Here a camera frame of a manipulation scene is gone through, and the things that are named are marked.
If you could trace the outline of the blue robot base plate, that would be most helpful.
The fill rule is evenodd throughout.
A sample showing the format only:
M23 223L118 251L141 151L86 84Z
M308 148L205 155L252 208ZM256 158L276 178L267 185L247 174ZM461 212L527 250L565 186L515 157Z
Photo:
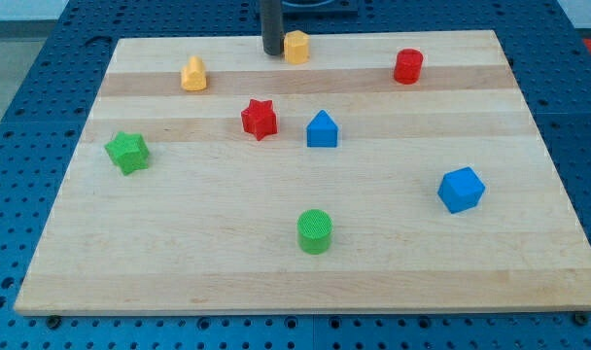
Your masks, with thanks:
M359 12L359 0L281 0L281 13L287 17L321 15L354 16Z

